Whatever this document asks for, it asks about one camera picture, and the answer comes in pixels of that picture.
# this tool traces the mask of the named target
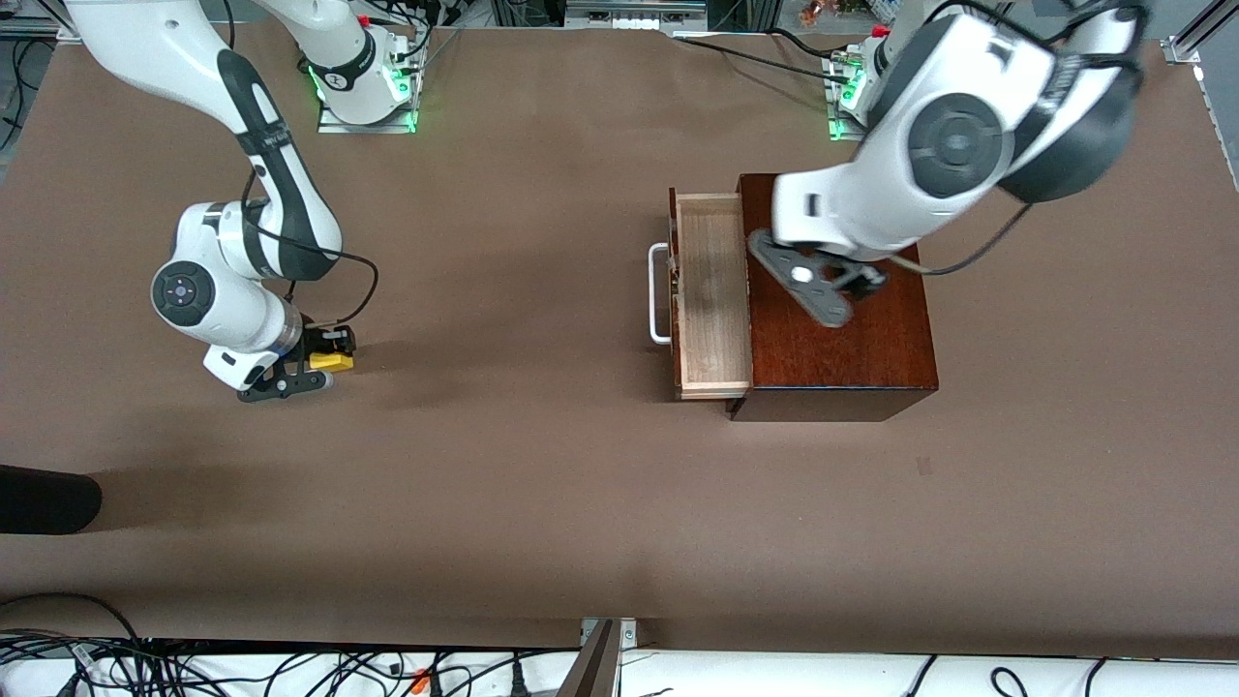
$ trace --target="cable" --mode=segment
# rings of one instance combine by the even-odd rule
[[[999,676],[1001,676],[1001,675],[1005,675],[1005,676],[1010,677],[1011,681],[1015,682],[1015,686],[1020,690],[1020,695],[1018,696],[1012,695],[1012,693],[1007,692],[1006,690],[1002,690],[1002,686],[999,685]],[[1001,695],[1002,697],[1028,697],[1028,691],[1025,690],[1023,681],[1020,680],[1020,676],[1015,675],[1015,672],[1012,672],[1011,669],[1007,669],[1007,667],[1004,667],[1004,666],[999,666],[999,667],[994,669],[992,671],[990,671],[990,685],[992,685],[994,686],[994,691],[997,692],[999,695]]]
[[[1048,51],[1051,53],[1054,52],[1054,48],[1049,45],[1048,41],[1046,41],[1044,38],[1042,38],[1040,36],[1037,36],[1036,33],[1032,33],[1031,31],[1028,31],[1022,25],[1012,22],[1011,20],[1006,19],[1005,16],[995,12],[992,9],[990,9],[990,7],[985,6],[985,5],[981,5],[980,2],[976,2],[976,0],[947,0],[942,5],[938,5],[937,7],[934,7],[934,10],[932,12],[929,12],[929,16],[926,17],[924,24],[929,24],[929,22],[934,21],[935,19],[938,19],[938,15],[940,15],[943,12],[943,10],[945,10],[948,7],[963,7],[965,10],[970,7],[970,9],[975,10],[975,11],[980,12],[981,15],[984,15],[984,16],[991,19],[991,20],[995,20],[995,24],[1001,24],[1002,26],[1005,26],[1005,27],[1010,28],[1011,31],[1018,33],[1020,36],[1027,38],[1028,41],[1031,41],[1032,43],[1040,46],[1041,48],[1043,48],[1043,50],[1046,50],[1046,51]]]
[[[815,77],[815,78],[825,79],[828,82],[838,82],[839,84],[845,84],[847,82],[847,78],[845,78],[844,76],[826,74],[826,73],[821,73],[821,72],[817,72],[817,71],[808,71],[808,69],[804,69],[804,68],[798,68],[795,66],[788,66],[787,63],[779,63],[777,61],[768,61],[768,59],[762,58],[760,56],[753,56],[751,53],[741,53],[740,51],[733,51],[731,48],[727,48],[726,46],[715,46],[714,43],[705,43],[704,41],[694,41],[691,38],[685,38],[683,36],[675,37],[675,41],[679,41],[680,43],[689,43],[691,46],[700,46],[701,48],[710,48],[712,51],[719,51],[720,53],[727,53],[727,54],[736,56],[736,57],[740,57],[740,58],[746,58],[748,61],[756,61],[758,63],[763,63],[763,64],[767,64],[767,66],[771,66],[771,67],[774,67],[774,68],[781,68],[781,69],[784,69],[784,71],[790,71],[793,73],[807,74],[809,77]]]
[[[721,27],[724,25],[724,22],[726,22],[727,20],[730,20],[731,15],[735,14],[736,10],[738,10],[740,6],[743,2],[745,2],[745,0],[736,0],[736,4],[732,5],[730,10],[727,10],[727,14],[724,15],[721,20],[719,20],[712,27],[710,27],[710,31],[719,31],[719,27]]]
[[[457,36],[461,35],[461,31],[463,31],[463,30],[453,28],[452,30],[452,35],[449,36],[446,41],[444,41],[442,43],[440,43],[439,46],[435,47],[435,52],[431,53],[429,58],[426,58],[426,63],[424,66],[421,66],[421,69],[429,68],[430,63],[434,63],[435,58],[439,57],[439,53],[442,52],[444,48],[447,48],[447,45],[451,43]]]
[[[224,4],[224,14],[228,15],[228,47],[237,46],[237,19],[232,14],[232,2],[221,0]]]
[[[138,633],[134,630],[134,625],[129,623],[129,620],[125,618],[125,615],[121,614],[120,610],[118,610],[118,609],[113,608],[112,605],[109,605],[105,600],[100,600],[99,598],[95,598],[94,595],[87,595],[84,593],[59,593],[59,592],[52,592],[52,593],[31,593],[28,595],[19,595],[16,598],[10,598],[7,600],[0,602],[0,609],[7,608],[9,605],[19,604],[19,603],[26,603],[26,602],[30,602],[30,600],[52,600],[52,599],[57,599],[57,600],[82,600],[82,602],[97,605],[99,608],[103,608],[104,610],[108,612],[109,615],[113,617],[113,619],[115,619],[118,623],[120,623],[120,626],[124,628],[125,634],[129,635],[129,639],[135,645],[138,644],[138,641],[139,641]]]
[[[903,693],[903,697],[916,697],[917,692],[921,691],[921,683],[926,681],[926,673],[929,672],[929,666],[932,666],[933,662],[937,660],[938,660],[938,654],[933,654],[932,656],[929,656],[928,661],[921,664],[921,670],[917,671],[917,678],[912,681],[912,687],[909,687],[908,691]]]
[[[497,671],[497,670],[502,669],[503,666],[507,666],[509,664],[519,661],[520,659],[532,659],[534,656],[541,656],[544,654],[563,654],[565,651],[566,651],[566,649],[536,649],[534,651],[524,651],[522,654],[517,654],[517,655],[514,655],[513,657],[510,657],[508,660],[499,661],[498,664],[494,664],[493,666],[491,666],[488,669],[484,669],[484,670],[481,670],[477,673],[470,676],[468,680],[466,680],[465,682],[462,682],[462,683],[457,685],[456,687],[453,687],[451,691],[449,691],[446,695],[444,695],[444,697],[452,697],[452,695],[456,695],[457,692],[460,692],[461,690],[465,690],[466,687],[468,687],[468,690],[473,690],[473,687],[472,687],[473,681],[481,678],[483,675],[487,675],[489,672]]]
[[[1084,697],[1093,697],[1093,678],[1097,677],[1097,671],[1101,670],[1101,666],[1109,661],[1109,656],[1101,656],[1101,659],[1093,664],[1093,667],[1088,671],[1088,677],[1084,678]]]
[[[36,40],[32,40],[32,41],[27,42],[26,47],[22,48],[21,53],[17,56],[17,59],[14,61],[12,72],[17,77],[17,82],[20,82],[22,87],[25,87],[26,89],[30,89],[31,92],[38,92],[38,85],[37,84],[30,84],[28,82],[26,82],[26,78],[22,77],[22,74],[21,74],[21,66],[26,61],[26,53],[28,53],[30,50],[33,48],[35,46],[47,46],[48,51],[51,51],[53,53],[56,52],[56,46],[51,41],[42,41],[42,40],[37,40],[36,38]]]
[[[20,41],[15,41],[12,43],[12,66],[14,66],[14,71],[15,72],[17,69],[17,47],[19,46],[21,46]],[[25,109],[25,108],[26,108],[26,90],[22,89],[21,80],[19,79],[17,80],[17,110],[14,111],[14,115],[12,115],[11,119],[9,119],[9,118],[5,119],[5,123],[10,124],[9,125],[9,135],[5,136],[4,142],[0,142],[0,150],[4,150],[5,147],[7,147],[9,142],[12,140],[12,137],[15,135],[17,135],[19,130],[21,130],[21,126],[19,124],[21,123],[21,110]]]
[[[997,232],[994,233],[994,236],[991,236],[989,239],[989,241],[986,241],[985,244],[981,244],[981,246],[978,248],[976,251],[973,251],[968,256],[964,256],[964,259],[961,261],[957,261],[957,262],[954,262],[954,264],[952,264],[949,266],[943,266],[940,269],[930,269],[930,267],[927,267],[927,266],[922,266],[921,264],[918,264],[918,262],[916,262],[916,261],[913,261],[911,259],[906,259],[906,258],[900,256],[898,254],[896,254],[896,255],[893,255],[893,256],[890,258],[891,262],[893,262],[895,265],[897,265],[900,267],[907,269],[907,270],[909,270],[912,272],[917,272],[917,274],[921,274],[921,275],[947,275],[947,274],[953,274],[953,272],[955,272],[955,271],[958,271],[960,269],[965,269],[965,267],[973,265],[973,262],[976,261],[978,259],[980,259],[981,256],[989,254],[990,249],[994,249],[994,245],[997,244],[999,241],[1001,241],[1002,238],[1006,236],[1007,233],[1011,232],[1015,228],[1015,224],[1017,222],[1020,222],[1020,218],[1022,218],[1025,215],[1025,213],[1027,213],[1030,209],[1032,209],[1032,206],[1033,206],[1032,203],[1025,203],[1022,208],[1020,208],[1018,210],[1016,210],[1016,213],[1014,215],[1011,215],[1007,219],[1007,222],[1004,223],[1002,227],[999,228]]]
[[[256,176],[258,176],[258,172],[253,167],[250,167],[250,170],[249,170],[249,178],[245,180],[245,188],[240,193],[240,206],[242,206],[242,209],[244,209],[245,204],[249,203],[249,192],[254,187],[254,180],[256,178]],[[301,249],[302,251],[313,251],[316,254],[333,254],[336,256],[342,256],[344,259],[349,259],[349,260],[353,260],[353,261],[357,261],[359,264],[364,264],[364,265],[369,266],[369,269],[370,269],[370,287],[369,287],[369,290],[366,291],[366,297],[362,297],[362,301],[357,305],[357,307],[353,308],[352,312],[348,312],[347,314],[344,314],[343,317],[339,317],[338,319],[332,319],[332,321],[327,321],[327,322],[311,322],[311,323],[307,323],[306,328],[320,328],[320,327],[325,327],[325,326],[338,326],[338,324],[342,324],[342,323],[347,322],[348,319],[356,317],[357,314],[362,313],[362,310],[364,310],[366,306],[370,303],[370,297],[374,297],[374,291],[379,286],[379,266],[374,261],[367,259],[366,256],[362,256],[362,255],[358,255],[358,254],[349,254],[348,251],[343,251],[343,250],[339,250],[339,249],[323,249],[322,246],[318,246],[317,244],[305,244],[305,243],[297,241],[296,239],[290,239],[287,236],[281,236],[279,234],[275,234],[274,232],[263,229],[259,225],[254,225],[254,229],[256,229],[260,234],[263,234],[265,236],[270,236],[271,239],[279,241],[280,244],[287,244],[289,246],[295,246],[297,249]]]
[[[843,46],[835,46],[834,48],[828,48],[825,51],[818,51],[813,46],[809,46],[808,43],[800,41],[799,36],[797,36],[797,35],[792,33],[790,31],[788,31],[786,28],[782,28],[782,27],[768,28],[768,30],[763,31],[762,33],[769,33],[772,36],[782,36],[783,38],[787,38],[788,41],[790,41],[792,43],[794,43],[797,48],[799,48],[800,51],[804,51],[805,53],[808,53],[808,54],[810,54],[810,56],[813,56],[815,58],[828,58],[829,59],[830,56],[835,51],[844,51],[844,50],[847,48],[847,45],[844,43]]]
[[[525,685],[525,670],[520,666],[520,654],[512,655],[512,692],[510,697],[530,697]]]

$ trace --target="dark wooden cabinet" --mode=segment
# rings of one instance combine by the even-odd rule
[[[738,202],[672,192],[680,397],[727,400],[735,421],[880,422],[932,395],[938,370],[921,276],[880,262],[886,285],[829,328],[748,254],[748,233],[771,224],[774,176],[741,176]]]

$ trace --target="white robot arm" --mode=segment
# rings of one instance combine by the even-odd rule
[[[384,37],[363,30],[343,0],[261,4],[290,27],[311,62],[347,76],[330,90],[337,114],[375,120],[394,108],[384,72],[388,43],[377,54]],[[219,38],[197,0],[68,0],[67,6],[82,42],[105,69],[224,124],[263,182],[269,199],[187,208],[172,258],[151,284],[160,316],[209,343],[203,365],[247,392],[304,343],[301,313],[260,280],[322,277],[341,250],[336,217],[258,72]],[[300,387],[330,384],[322,374]]]
[[[919,2],[912,2],[918,11]],[[772,230],[750,248],[826,326],[847,321],[840,291],[864,296],[885,280],[865,264],[916,243],[1001,186],[1026,203],[1089,186],[1130,135],[1140,72],[1140,0],[1094,0],[1059,37],[959,14],[935,2],[856,108],[870,131],[851,162],[779,176]],[[866,56],[885,54],[882,43]],[[819,262],[789,248],[813,249]]]

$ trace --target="metal handle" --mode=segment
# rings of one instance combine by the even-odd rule
[[[646,265],[649,269],[649,338],[659,345],[667,345],[672,342],[672,337],[658,333],[658,307],[654,305],[654,254],[659,251],[670,254],[670,244],[665,241],[650,244],[649,253],[646,254]]]

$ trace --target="wooden drawer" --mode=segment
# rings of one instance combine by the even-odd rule
[[[738,193],[670,192],[672,358],[680,400],[743,397],[753,385]]]

